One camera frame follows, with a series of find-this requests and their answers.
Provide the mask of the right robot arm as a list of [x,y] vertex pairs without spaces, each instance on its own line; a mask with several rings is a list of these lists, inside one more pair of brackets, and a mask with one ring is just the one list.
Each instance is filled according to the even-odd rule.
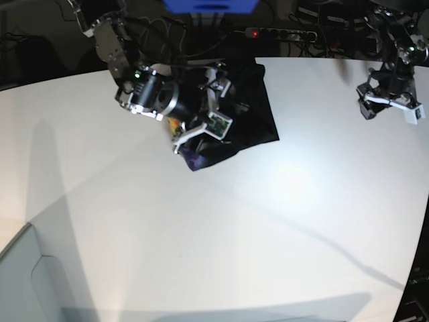
[[[233,118],[221,112],[230,88],[223,64],[190,64],[169,37],[142,18],[129,16],[124,1],[71,1],[84,35],[95,39],[98,57],[118,86],[119,105],[133,114],[178,122],[172,143],[175,153],[208,136],[223,142]],[[143,27],[170,51],[163,60],[143,49],[132,27]]]

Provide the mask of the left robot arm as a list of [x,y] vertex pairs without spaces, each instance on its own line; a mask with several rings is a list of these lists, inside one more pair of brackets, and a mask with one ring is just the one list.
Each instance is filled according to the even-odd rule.
[[368,8],[365,21],[381,40],[382,65],[379,70],[370,68],[367,80],[356,88],[366,120],[390,107],[403,111],[410,124],[425,118],[414,67],[428,61],[428,41],[414,14],[427,9],[427,1],[373,1]]

